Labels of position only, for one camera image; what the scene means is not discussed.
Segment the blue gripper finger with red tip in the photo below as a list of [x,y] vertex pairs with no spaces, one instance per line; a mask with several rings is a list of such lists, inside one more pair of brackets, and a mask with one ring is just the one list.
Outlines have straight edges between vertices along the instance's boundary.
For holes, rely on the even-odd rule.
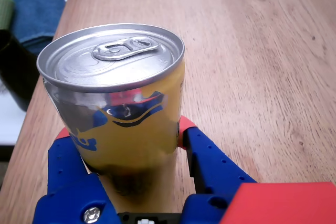
[[88,173],[63,128],[48,150],[47,194],[33,223],[117,223],[117,213],[98,175]]
[[233,196],[242,183],[255,182],[184,116],[180,118],[179,147],[186,150],[190,176],[198,194]]

